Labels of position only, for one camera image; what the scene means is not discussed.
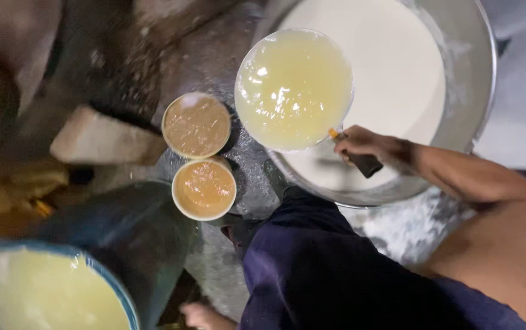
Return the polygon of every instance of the stone block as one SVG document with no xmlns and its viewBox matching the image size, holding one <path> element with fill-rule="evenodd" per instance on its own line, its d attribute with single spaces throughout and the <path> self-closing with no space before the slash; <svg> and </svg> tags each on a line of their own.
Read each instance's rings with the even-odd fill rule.
<svg viewBox="0 0 526 330">
<path fill-rule="evenodd" d="M 49 151 L 69 164 L 155 165 L 166 148 L 161 135 L 79 106 Z"/>
</svg>

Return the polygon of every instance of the large metal bowl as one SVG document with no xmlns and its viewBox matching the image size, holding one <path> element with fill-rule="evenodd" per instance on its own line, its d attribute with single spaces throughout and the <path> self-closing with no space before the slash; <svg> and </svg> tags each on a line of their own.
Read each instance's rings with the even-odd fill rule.
<svg viewBox="0 0 526 330">
<path fill-rule="evenodd" d="M 257 27 L 254 43 L 274 32 L 300 0 L 272 0 Z M 447 91 L 444 113 L 431 145 L 470 152 L 486 122 L 495 89 L 497 53 L 487 15 L 479 0 L 402 0 L 426 24 L 443 57 Z M 319 187 L 300 176 L 281 153 L 267 150 L 279 169 L 303 189 L 352 208 L 371 208 L 405 200 L 430 184 L 400 176 L 373 189 L 340 192 Z"/>
</svg>

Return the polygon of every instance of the forearm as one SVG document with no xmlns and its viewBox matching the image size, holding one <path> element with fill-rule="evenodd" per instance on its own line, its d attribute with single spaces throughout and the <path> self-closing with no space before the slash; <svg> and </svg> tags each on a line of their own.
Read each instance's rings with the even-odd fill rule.
<svg viewBox="0 0 526 330">
<path fill-rule="evenodd" d="M 385 163 L 421 176 L 443 191 L 473 203 L 526 199 L 526 178 L 478 157 L 383 137 L 378 155 Z"/>
</svg>

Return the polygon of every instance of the amber liquid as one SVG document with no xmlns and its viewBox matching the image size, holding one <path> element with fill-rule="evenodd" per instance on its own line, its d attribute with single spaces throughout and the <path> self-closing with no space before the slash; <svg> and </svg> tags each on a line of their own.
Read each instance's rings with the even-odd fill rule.
<svg viewBox="0 0 526 330">
<path fill-rule="evenodd" d="M 201 161 L 181 169 L 177 176 L 180 205 L 198 217 L 221 214 L 234 200 L 234 179 L 221 165 Z"/>
</svg>

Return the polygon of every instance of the pale yellow liquid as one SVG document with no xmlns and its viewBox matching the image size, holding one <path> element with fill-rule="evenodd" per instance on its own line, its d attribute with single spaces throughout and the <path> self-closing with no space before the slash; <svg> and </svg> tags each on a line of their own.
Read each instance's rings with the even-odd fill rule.
<svg viewBox="0 0 526 330">
<path fill-rule="evenodd" d="M 129 330 L 110 285 L 86 260 L 0 253 L 0 330 Z"/>
<path fill-rule="evenodd" d="M 354 92 L 352 68 L 339 46 L 315 31 L 267 36 L 243 61 L 235 102 L 249 134 L 267 148 L 315 146 L 340 125 Z"/>
</svg>

